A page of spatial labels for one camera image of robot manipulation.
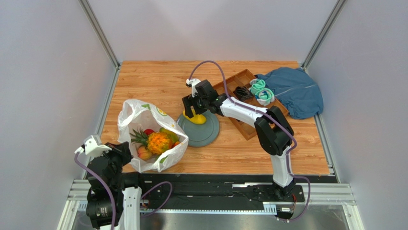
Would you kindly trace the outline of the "yellow mango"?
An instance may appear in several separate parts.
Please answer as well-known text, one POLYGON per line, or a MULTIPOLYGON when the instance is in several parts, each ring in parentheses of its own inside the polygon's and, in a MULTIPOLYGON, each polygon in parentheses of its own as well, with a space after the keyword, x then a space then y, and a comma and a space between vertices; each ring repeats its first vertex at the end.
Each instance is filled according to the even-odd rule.
POLYGON ((186 111, 183 111, 183 117, 184 117, 185 119, 187 119, 188 121, 192 122, 193 124, 196 124, 196 125, 203 125, 203 124, 206 123, 206 117, 205 117, 204 115, 198 115, 198 114, 196 114, 196 112, 195 112, 194 109, 192 109, 192 113, 193 113, 193 117, 192 117, 192 118, 189 118, 189 117, 186 115, 186 111))

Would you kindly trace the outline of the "red bell pepper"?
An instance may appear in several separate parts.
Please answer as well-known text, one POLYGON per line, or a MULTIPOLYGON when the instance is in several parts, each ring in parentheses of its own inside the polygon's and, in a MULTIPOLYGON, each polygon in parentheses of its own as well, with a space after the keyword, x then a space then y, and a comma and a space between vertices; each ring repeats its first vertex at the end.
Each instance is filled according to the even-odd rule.
POLYGON ((179 144, 180 144, 180 142, 179 142, 179 141, 176 141, 176 142, 174 143, 174 145, 173 145, 173 148, 176 147, 176 146, 179 145, 179 144))
POLYGON ((155 133, 155 131, 153 129, 145 129, 143 132, 148 136, 155 133))

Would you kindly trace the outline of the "yellow green papaya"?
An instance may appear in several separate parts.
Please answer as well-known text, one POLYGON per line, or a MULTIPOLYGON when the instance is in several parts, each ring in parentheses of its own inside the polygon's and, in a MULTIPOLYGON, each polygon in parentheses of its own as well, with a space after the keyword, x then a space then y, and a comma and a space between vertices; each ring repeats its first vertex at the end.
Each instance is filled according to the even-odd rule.
POLYGON ((170 137, 171 137, 171 139, 172 139, 172 141, 173 141, 173 143, 175 144, 177 141, 179 141, 179 137, 178 137, 178 135, 176 134, 176 133, 174 133, 174 132, 172 132, 172 131, 170 131, 170 130, 167 130, 167 129, 165 129, 165 128, 160 128, 160 130, 159 130, 160 132, 163 132, 163 133, 167 133, 170 137))

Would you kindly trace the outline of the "peach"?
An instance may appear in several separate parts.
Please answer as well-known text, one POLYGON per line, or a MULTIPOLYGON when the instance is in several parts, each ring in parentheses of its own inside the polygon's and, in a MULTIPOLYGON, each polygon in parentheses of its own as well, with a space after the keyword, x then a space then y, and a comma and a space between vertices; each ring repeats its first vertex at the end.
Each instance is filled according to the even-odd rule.
POLYGON ((146 148, 146 146, 139 146, 138 148, 137 148, 137 156, 138 156, 138 158, 140 158, 141 160, 144 160, 144 161, 147 161, 147 160, 149 160, 152 156, 153 156, 153 153, 151 153, 147 148, 146 148))

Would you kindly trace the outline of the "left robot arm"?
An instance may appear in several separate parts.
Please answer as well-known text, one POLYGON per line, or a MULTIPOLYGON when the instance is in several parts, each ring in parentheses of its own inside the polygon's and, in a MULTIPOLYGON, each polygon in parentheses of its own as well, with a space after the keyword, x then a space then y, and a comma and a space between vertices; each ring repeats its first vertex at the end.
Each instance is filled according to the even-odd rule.
POLYGON ((128 142, 107 143, 106 153, 88 164, 86 215, 93 228, 121 227, 129 223, 131 230, 140 225, 140 200, 146 186, 139 172, 123 172, 123 167, 134 158, 128 142))

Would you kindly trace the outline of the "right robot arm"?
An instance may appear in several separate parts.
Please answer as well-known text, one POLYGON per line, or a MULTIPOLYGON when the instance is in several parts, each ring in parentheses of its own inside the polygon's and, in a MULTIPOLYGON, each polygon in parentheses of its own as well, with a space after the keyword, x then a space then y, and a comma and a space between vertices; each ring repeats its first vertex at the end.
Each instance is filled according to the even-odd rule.
POLYGON ((218 94, 207 80, 186 80, 186 86, 192 90, 190 95, 182 99, 185 114, 189 118, 194 114, 209 111, 255 128, 261 147, 271 156, 273 195, 282 201, 292 197, 295 180, 289 154, 294 140, 294 131, 281 110, 276 106, 269 109, 256 107, 225 93, 218 94))

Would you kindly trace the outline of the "white plastic bag lemon print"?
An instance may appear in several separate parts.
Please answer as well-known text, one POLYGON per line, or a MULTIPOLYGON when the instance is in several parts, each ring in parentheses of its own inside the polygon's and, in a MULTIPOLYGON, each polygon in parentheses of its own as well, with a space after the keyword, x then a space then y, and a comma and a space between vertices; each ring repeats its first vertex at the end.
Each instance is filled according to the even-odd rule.
POLYGON ((189 138, 170 116, 151 103, 128 99, 123 103, 117 126, 118 142, 128 143, 138 172, 161 172, 184 156, 189 138))

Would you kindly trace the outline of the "pineapple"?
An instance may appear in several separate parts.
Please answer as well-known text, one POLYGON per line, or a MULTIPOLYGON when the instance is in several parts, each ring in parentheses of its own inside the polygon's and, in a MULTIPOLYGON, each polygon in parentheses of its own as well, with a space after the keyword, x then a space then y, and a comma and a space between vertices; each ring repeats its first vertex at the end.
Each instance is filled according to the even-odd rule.
POLYGON ((173 147, 173 141, 167 133, 155 132, 151 135, 146 135, 144 129, 135 130, 129 133, 132 143, 137 143, 146 148, 153 154, 161 155, 173 147))

